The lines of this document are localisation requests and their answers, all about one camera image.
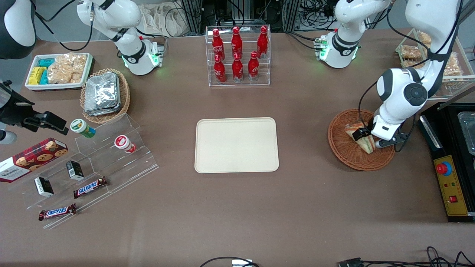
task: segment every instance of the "coca-cola bottle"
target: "coca-cola bottle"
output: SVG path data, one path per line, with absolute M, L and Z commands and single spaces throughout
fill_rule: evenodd
M 251 82 L 257 81 L 259 78 L 259 60 L 257 59 L 257 52 L 251 52 L 251 59 L 249 60 L 248 64 L 248 73 L 249 73 L 249 80 Z
M 220 55 L 214 55 L 214 74 L 219 85 L 223 85 L 226 82 L 226 72 Z
M 241 63 L 241 56 L 238 53 L 233 55 L 233 79 L 234 82 L 240 84 L 244 78 L 242 74 L 242 63 Z
M 267 58 L 267 45 L 269 37 L 267 36 L 267 26 L 261 27 L 261 34 L 257 38 L 257 57 L 260 59 Z
M 219 55 L 221 57 L 221 61 L 224 61 L 224 44 L 223 40 L 219 36 L 219 30 L 213 29 L 213 52 L 215 55 Z
M 233 37 L 231 38 L 231 48 L 233 55 L 238 53 L 242 57 L 242 39 L 239 35 L 239 27 L 233 28 Z

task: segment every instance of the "small black box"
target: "small black box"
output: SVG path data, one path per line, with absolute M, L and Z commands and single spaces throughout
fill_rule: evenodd
M 42 177 L 35 178 L 35 185 L 36 185 L 36 189 L 38 190 L 38 194 L 44 197 L 48 197 L 48 198 L 54 195 L 53 188 L 51 187 L 51 183 L 45 178 L 42 178 Z
M 67 172 L 69 173 L 69 177 L 74 180 L 82 180 L 84 179 L 83 170 L 81 169 L 81 165 L 74 161 L 66 162 Z

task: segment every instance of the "brown table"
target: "brown table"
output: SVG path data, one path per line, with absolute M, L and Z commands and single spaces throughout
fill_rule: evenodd
M 212 257 L 237 256 L 263 267 L 333 267 L 352 257 L 424 260 L 429 245 L 445 257 L 464 250 L 475 258 L 475 225 L 447 223 L 419 130 L 377 172 L 346 167 L 328 145 L 331 119 L 357 107 L 363 91 L 398 65 L 394 48 L 401 37 L 369 30 L 345 69 L 316 62 L 285 34 L 272 38 L 271 86 L 255 88 L 209 88 L 204 37 L 170 39 L 163 68 L 146 76 L 128 72 L 112 42 L 92 42 L 85 51 L 96 59 L 94 70 L 125 74 L 129 114 L 160 168 L 53 230 L 43 230 L 22 196 L 0 184 L 0 265 L 197 267 Z M 35 51 L 62 52 L 48 42 Z M 79 91 L 21 93 L 39 111 L 68 121 L 81 117 Z M 363 103 L 370 110 L 379 105 L 375 91 Z M 195 172 L 200 119 L 266 116 L 277 124 L 276 172 Z M 9 129 L 19 141 L 2 147 L 0 160 L 49 136 L 68 144 L 77 137 Z

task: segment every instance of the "red emergency stop button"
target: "red emergency stop button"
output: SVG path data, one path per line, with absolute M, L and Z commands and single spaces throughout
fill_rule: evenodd
M 437 164 L 436 171 L 438 174 L 449 176 L 452 173 L 452 166 L 448 162 L 442 162 L 441 164 Z

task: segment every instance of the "aluminum foil package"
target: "aluminum foil package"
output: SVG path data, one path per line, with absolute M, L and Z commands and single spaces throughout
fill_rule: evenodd
M 119 77 L 113 72 L 90 77 L 86 82 L 84 112 L 98 116 L 121 109 Z

